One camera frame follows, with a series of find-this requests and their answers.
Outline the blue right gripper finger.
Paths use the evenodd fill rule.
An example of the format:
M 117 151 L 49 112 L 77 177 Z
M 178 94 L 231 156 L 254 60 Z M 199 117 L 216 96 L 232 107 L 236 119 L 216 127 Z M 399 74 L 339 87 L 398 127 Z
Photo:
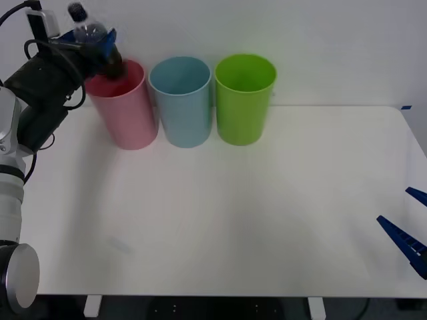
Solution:
M 427 193 L 413 187 L 408 187 L 405 192 L 421 202 L 421 204 L 423 204 L 425 207 L 427 206 Z
M 376 220 L 407 260 L 409 260 L 410 265 L 417 274 L 421 278 L 426 279 L 426 246 L 382 215 L 378 216 Z

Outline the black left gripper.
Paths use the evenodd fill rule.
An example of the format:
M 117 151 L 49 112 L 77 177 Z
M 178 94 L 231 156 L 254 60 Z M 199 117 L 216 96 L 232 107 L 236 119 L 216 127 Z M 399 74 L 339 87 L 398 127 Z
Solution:
M 31 107 L 66 107 L 66 101 L 78 89 L 80 107 L 86 100 L 85 82 L 103 71 L 104 65 L 118 63 L 116 30 L 90 36 L 77 43 L 70 30 L 49 42 L 36 42 L 38 52 L 31 56 L 23 45 L 27 62 L 4 82 L 4 106 L 14 107 L 18 100 Z

